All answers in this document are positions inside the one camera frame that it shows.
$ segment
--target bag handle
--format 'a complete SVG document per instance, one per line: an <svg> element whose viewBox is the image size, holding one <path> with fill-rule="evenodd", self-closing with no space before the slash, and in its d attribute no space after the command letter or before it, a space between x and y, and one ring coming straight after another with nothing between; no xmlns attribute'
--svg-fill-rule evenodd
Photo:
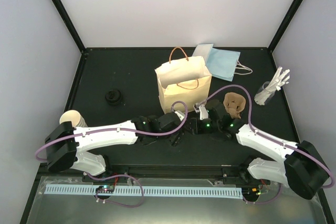
<svg viewBox="0 0 336 224"><path fill-rule="evenodd" d="M182 50L182 52L184 53L184 56L185 56L186 60L189 61L189 58L188 58L187 54L185 53L185 51L182 49L182 47L175 47L175 48L172 50L172 52L170 53L170 56L169 56L169 64L170 64L170 62L171 62L171 60L172 60L173 52L174 52L177 48L180 49L180 50Z"/></svg>
<svg viewBox="0 0 336 224"><path fill-rule="evenodd" d="M193 88L193 89L184 88L184 87L180 86L179 83L177 83L176 85L177 85L178 87L182 88L182 89L194 90L194 89L197 89L198 86L199 86L199 81L198 81L198 79L196 79L196 81L197 81L197 87L196 87L196 88Z"/></svg>

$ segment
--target stack of paper cups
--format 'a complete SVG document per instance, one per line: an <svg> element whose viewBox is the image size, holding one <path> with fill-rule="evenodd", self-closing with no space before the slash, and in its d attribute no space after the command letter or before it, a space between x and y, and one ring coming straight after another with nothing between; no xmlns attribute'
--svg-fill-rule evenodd
<svg viewBox="0 0 336 224"><path fill-rule="evenodd" d="M72 123L72 127L87 127L84 118L77 110L65 112L59 119L59 124L69 121Z"/></svg>

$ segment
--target black frame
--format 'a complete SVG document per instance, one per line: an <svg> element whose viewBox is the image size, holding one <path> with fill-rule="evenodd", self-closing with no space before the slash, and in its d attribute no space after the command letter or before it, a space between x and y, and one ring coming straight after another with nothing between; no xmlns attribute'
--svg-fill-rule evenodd
<svg viewBox="0 0 336 224"><path fill-rule="evenodd" d="M290 24L292 18L294 17L294 15L295 15L296 11L298 10L299 6L301 5L302 1L303 0L293 0L291 6L289 7L289 9L288 9L284 19L282 20L277 32L275 33L270 45L267 48L268 54L269 54L270 58L273 60L274 69L276 69L276 64L274 62L274 58L273 58L272 53L273 53L274 49L276 48L276 46L278 45L278 43L280 42L283 34L285 33L288 25ZM69 15L68 15L66 9L64 8L64 5L62 4L61 0L52 0L52 2L54 3L54 5L55 5L59 15L61 16L62 20L64 21L65 25L67 26L67 28L68 28L72 38L74 39L79 51L81 52L81 58L80 58L80 61L79 61L79 64L78 64L76 75L75 75L74 81L72 83L71 90L70 90L70 93L69 93L69 97L68 97L68 100L67 100L67 103L66 103L66 106L65 106L65 111L67 111L72 107L72 104L73 104L74 98L76 96L77 88L78 88L78 85L79 85L79 81L81 79L82 71L84 69L88 54L86 53L87 48L84 46L83 42L81 41L80 36L77 33L77 31L76 31ZM284 93L283 90L281 90L281 94L282 94L282 96L285 100L287 111L288 111L288 114L290 115L290 121L291 121L292 127L295 129L296 139L299 141L299 136L297 134L297 131L296 131L296 128L295 128L295 125L294 125L294 121L293 121L293 118L292 118L290 110L289 110L288 102L287 102L287 99L286 99L286 96L285 96L285 93ZM27 201L25 210L23 212L22 219L21 219L20 223L26 223L26 221L28 219L29 212L30 212L31 206L32 206L33 201L34 201L34 197L35 197L35 194L36 194L36 191L37 191L37 188L38 188L40 178L42 176L49 176L49 175L51 175L51 173L48 172L48 170L46 168L46 165L41 164L40 168L37 172L36 178L34 180L34 183L33 183L33 186L32 186L32 189L31 189L31 192L30 192L30 195L29 195L29 198L28 198L28 201ZM52 176L82 176L82 173L70 170L70 171L66 171L66 172L62 172L62 173L58 173L58 174L52 174ZM323 189L318 191L318 195L319 195L321 205L322 205L322 208L323 208L323 212L324 212L324 215L326 216L327 222L329 224L334 224L335 222L334 222L333 216L331 214L330 207L328 205L328 202L327 202L327 199L326 199L326 196L324 194Z"/></svg>

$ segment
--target paper bag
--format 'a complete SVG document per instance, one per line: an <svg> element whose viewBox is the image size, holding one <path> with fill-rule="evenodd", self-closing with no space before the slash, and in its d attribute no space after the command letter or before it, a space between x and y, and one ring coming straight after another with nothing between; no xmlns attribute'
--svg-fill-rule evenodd
<svg viewBox="0 0 336 224"><path fill-rule="evenodd" d="M185 59L171 60L175 49L181 49ZM169 57L169 62L162 64L156 70L159 87L159 99L163 112L171 111L175 101L183 101L188 111L194 104L208 97L211 77L202 56L188 57L181 47L175 47ZM182 104L176 104L175 110L184 112Z"/></svg>

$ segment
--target black table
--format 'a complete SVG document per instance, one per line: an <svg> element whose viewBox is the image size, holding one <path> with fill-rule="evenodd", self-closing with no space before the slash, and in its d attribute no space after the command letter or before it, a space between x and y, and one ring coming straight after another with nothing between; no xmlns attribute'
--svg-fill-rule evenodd
<svg viewBox="0 0 336 224"><path fill-rule="evenodd" d="M78 110L88 126L116 124L138 115L163 115L154 69L168 61L171 50L172 48L89 49L69 109ZM273 77L276 70L273 58L265 48L231 50L240 51L240 62L253 69L252 74L235 75L232 83L245 87L253 96L265 81ZM192 55L194 48L186 48L185 51ZM180 51L174 54L175 59L182 57ZM228 84L231 82L213 77L209 93ZM110 106L105 101L105 93L113 88L121 90L123 104ZM215 98L223 101L225 93L232 91L244 95L240 89L232 88L222 91ZM245 120L247 110L246 107L242 114ZM277 92L266 106L253 102L252 122L256 127L277 137L289 141L298 140L281 92ZM116 145L92 152L107 155L112 165L143 168L211 169L239 165L249 155L267 159L258 151L213 134L186 133L176 147L172 147L169 141L162 140L148 146Z"/></svg>

